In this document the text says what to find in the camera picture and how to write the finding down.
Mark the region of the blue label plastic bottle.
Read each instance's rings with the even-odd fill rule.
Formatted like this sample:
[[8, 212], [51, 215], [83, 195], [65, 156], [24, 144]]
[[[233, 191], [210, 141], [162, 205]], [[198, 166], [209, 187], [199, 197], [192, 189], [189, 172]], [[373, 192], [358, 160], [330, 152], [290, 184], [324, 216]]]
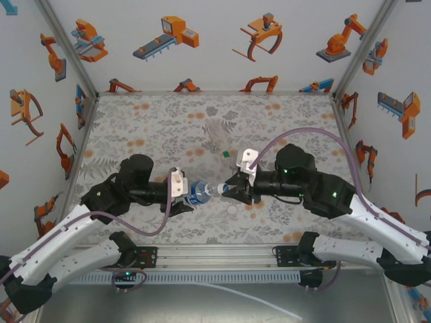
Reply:
[[192, 206], [204, 205], [218, 192], [218, 187], [204, 181], [193, 182], [189, 189], [189, 195], [185, 197]]

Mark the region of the clear bottle with green label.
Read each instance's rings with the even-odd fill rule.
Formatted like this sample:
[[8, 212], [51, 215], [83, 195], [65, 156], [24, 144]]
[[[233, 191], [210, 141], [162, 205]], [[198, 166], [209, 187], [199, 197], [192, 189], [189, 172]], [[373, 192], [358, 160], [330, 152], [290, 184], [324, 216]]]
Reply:
[[223, 128], [222, 122], [218, 119], [207, 119], [205, 121], [206, 131], [208, 135], [207, 148], [212, 153], [222, 155], [230, 148], [230, 140], [228, 133]]

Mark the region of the floral patterned tablecloth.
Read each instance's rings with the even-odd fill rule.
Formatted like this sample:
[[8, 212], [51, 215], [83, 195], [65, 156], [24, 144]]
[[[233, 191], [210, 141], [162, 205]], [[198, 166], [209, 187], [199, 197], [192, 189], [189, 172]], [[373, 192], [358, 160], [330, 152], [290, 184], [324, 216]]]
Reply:
[[[218, 119], [228, 133], [230, 157], [208, 148], [205, 121]], [[293, 143], [314, 155], [319, 171], [351, 178], [342, 148], [317, 133], [281, 134], [299, 127], [337, 133], [329, 96], [322, 95], [203, 95], [104, 96], [100, 98], [70, 210], [96, 184], [119, 170], [135, 153], [151, 157], [151, 181], [161, 182], [170, 168], [181, 168], [190, 182], [219, 184], [236, 170], [239, 149], [272, 149], [261, 160], [272, 170], [276, 153]], [[228, 207], [235, 206], [236, 214]], [[295, 203], [265, 197], [256, 205], [213, 197], [193, 212], [170, 219], [153, 237], [134, 230], [156, 231], [163, 214], [158, 205], [131, 205], [123, 219], [133, 226], [127, 234], [138, 244], [270, 244], [297, 242], [305, 231], [340, 239], [363, 240], [364, 235], [340, 222], [311, 214]]]

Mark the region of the aluminium side frame rail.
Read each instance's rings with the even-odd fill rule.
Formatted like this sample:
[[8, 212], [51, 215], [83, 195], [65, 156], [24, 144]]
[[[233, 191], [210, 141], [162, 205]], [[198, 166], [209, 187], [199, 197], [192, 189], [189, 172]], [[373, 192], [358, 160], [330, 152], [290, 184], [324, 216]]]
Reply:
[[66, 218], [66, 216], [68, 215], [70, 208], [72, 206], [73, 196], [75, 193], [75, 186], [77, 184], [77, 179], [79, 178], [80, 167], [81, 167], [81, 163], [84, 159], [84, 154], [85, 154], [86, 147], [88, 145], [90, 133], [91, 133], [91, 130], [93, 129], [93, 123], [94, 123], [94, 119], [95, 119], [96, 112], [98, 109], [99, 101], [100, 101], [100, 96], [98, 96], [95, 99], [95, 101], [92, 102], [90, 105], [90, 110], [89, 110], [88, 119], [86, 122], [84, 137], [83, 137], [83, 140], [79, 146], [78, 154], [77, 154], [74, 166], [73, 166], [72, 171], [71, 171], [71, 179], [69, 181], [69, 184], [68, 184], [68, 187], [66, 190], [65, 200], [64, 200], [61, 212], [55, 218], [56, 224], [59, 224], [62, 220], [64, 220], [64, 218]]
[[337, 127], [339, 129], [339, 134], [341, 136], [341, 140], [343, 141], [341, 146], [345, 152], [350, 168], [350, 174], [356, 189], [356, 194], [352, 199], [352, 213], [336, 217], [333, 221], [344, 223], [362, 232], [366, 237], [379, 242], [382, 238], [379, 229], [383, 228], [383, 222], [381, 222], [379, 214], [382, 213], [382, 211], [371, 201], [369, 201], [364, 195], [358, 163], [356, 161], [356, 157], [354, 157], [354, 152], [352, 150], [353, 146], [351, 145], [347, 126], [337, 105], [332, 103], [332, 107], [335, 120], [337, 122]]

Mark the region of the aluminium front frame rail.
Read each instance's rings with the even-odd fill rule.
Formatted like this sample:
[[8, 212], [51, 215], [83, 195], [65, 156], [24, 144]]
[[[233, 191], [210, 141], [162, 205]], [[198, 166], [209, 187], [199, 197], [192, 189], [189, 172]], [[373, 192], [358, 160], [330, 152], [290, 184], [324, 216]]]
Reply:
[[[118, 244], [106, 240], [91, 248], [86, 248], [69, 257], [60, 252], [51, 252], [47, 247], [35, 251], [26, 261], [33, 277], [44, 277], [55, 269], [62, 273], [83, 275], [96, 269], [133, 268], [135, 251], [134, 244]], [[158, 248], [158, 259], [155, 269], [171, 271], [228, 271], [258, 270], [277, 268], [272, 254], [272, 246], [240, 246], [240, 245], [196, 245], [196, 246], [162, 246]]]

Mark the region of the aluminium frame post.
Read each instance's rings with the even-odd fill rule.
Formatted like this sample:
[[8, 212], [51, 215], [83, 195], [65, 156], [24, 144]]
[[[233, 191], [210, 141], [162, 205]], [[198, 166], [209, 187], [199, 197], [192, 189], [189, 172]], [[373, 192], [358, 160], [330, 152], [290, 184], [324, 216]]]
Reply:
[[78, 54], [75, 52], [75, 49], [69, 40], [64, 27], [60, 19], [57, 17], [54, 12], [50, 2], [48, 0], [33, 0], [38, 7], [39, 12], [42, 14], [49, 28], [51, 29], [55, 39], [63, 49], [65, 56], [70, 60], [72, 67], [74, 68], [79, 80], [82, 81], [85, 88], [87, 89], [87, 94], [96, 101], [98, 99], [98, 91], [96, 90], [90, 76], [85, 70], [83, 64], [81, 63], [81, 59]]
[[338, 83], [334, 95], [334, 100], [336, 102], [339, 102], [342, 99], [346, 89], [352, 82], [357, 71], [362, 66], [362, 63], [369, 53], [371, 46], [375, 43], [377, 36], [391, 16], [398, 2], [399, 0], [384, 0], [379, 7], [375, 17], [373, 18], [369, 28], [365, 33], [363, 40], [361, 41], [356, 52], [353, 54], [351, 62], [347, 66], [347, 69]]

